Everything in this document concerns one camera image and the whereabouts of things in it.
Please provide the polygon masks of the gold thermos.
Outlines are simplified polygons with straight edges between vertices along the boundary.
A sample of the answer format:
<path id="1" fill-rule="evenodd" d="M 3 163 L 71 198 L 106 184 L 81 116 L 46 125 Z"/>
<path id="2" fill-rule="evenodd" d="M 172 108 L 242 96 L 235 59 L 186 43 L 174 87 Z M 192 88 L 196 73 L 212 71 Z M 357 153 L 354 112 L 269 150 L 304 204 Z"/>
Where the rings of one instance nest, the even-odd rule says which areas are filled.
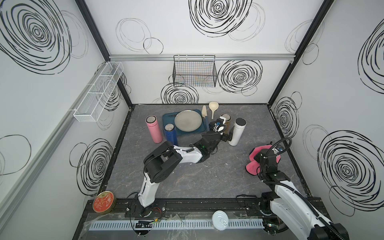
<path id="1" fill-rule="evenodd" d="M 222 114 L 221 117 L 223 117 L 226 120 L 225 125 L 227 127 L 226 127 L 226 130 L 225 130 L 225 134 L 227 134 L 229 132 L 229 130 L 230 130 L 232 117 L 229 114 Z"/>

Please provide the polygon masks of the pink microfiber cloth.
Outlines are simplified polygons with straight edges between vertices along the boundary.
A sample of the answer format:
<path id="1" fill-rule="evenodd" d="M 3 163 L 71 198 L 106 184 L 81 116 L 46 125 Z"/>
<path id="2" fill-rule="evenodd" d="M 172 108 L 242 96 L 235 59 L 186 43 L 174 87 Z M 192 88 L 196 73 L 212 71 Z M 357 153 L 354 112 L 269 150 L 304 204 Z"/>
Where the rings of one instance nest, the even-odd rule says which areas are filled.
<path id="1" fill-rule="evenodd" d="M 274 147 L 273 145 L 265 145 L 265 146 L 254 148 L 249 155 L 250 162 L 246 165 L 246 171 L 253 176 L 261 176 L 261 175 L 277 172 L 278 170 L 277 171 L 261 171 L 261 167 L 260 167 L 261 153 L 265 151 L 267 153 L 274 154 L 272 151 L 273 147 Z M 280 159 L 281 159 L 281 156 L 277 155 L 277 163 L 280 162 Z"/>

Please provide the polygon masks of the blue thermos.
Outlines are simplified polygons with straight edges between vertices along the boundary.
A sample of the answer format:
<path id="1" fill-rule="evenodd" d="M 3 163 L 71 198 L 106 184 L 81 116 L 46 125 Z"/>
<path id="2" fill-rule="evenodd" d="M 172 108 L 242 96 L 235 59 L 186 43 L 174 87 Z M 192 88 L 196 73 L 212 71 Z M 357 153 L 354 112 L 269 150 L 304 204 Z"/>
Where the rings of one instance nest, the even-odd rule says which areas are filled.
<path id="1" fill-rule="evenodd" d="M 167 141 L 171 142 L 173 145 L 178 145 L 176 127 L 173 124 L 166 124 L 164 126 L 164 133 Z"/>

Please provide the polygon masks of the pink thermos steel lid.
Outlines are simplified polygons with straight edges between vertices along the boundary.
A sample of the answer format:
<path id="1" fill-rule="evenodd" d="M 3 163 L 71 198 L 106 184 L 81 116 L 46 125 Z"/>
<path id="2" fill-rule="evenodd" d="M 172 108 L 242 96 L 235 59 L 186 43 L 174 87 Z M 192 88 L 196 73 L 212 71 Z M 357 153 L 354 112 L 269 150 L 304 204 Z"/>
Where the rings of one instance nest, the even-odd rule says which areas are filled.
<path id="1" fill-rule="evenodd" d="M 146 124 L 154 143 L 161 143 L 163 141 L 163 136 L 158 124 L 157 117 L 153 115 L 146 117 Z"/>

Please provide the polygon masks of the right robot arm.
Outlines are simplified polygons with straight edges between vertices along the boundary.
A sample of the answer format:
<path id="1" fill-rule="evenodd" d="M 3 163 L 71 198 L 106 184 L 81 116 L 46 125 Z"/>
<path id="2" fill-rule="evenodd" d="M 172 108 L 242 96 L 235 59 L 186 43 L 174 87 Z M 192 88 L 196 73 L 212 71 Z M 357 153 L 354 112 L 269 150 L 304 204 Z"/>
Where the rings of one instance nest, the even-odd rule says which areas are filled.
<path id="1" fill-rule="evenodd" d="M 260 164 L 258 177 L 272 190 L 267 194 L 266 211 L 279 217 L 299 240 L 348 240 L 346 228 L 325 217 L 278 170 L 277 156 L 287 152 L 291 145 L 291 138 L 282 138 L 254 157 Z"/>

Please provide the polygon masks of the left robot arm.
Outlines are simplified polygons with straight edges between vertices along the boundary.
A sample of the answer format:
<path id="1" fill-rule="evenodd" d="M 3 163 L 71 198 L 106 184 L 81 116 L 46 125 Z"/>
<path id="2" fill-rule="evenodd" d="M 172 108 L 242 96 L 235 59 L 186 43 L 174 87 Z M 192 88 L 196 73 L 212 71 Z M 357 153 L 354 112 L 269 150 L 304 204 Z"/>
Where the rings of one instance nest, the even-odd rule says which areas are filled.
<path id="1" fill-rule="evenodd" d="M 189 147 L 179 147 L 166 141 L 152 151 L 144 159 L 144 181 L 138 193 L 138 201 L 142 208 L 148 208 L 155 202 L 159 185 L 184 163 L 200 164 L 214 154 L 221 141 L 232 140 L 234 130 L 225 133 L 222 129 L 218 132 L 210 131 L 202 134 L 202 138 Z"/>

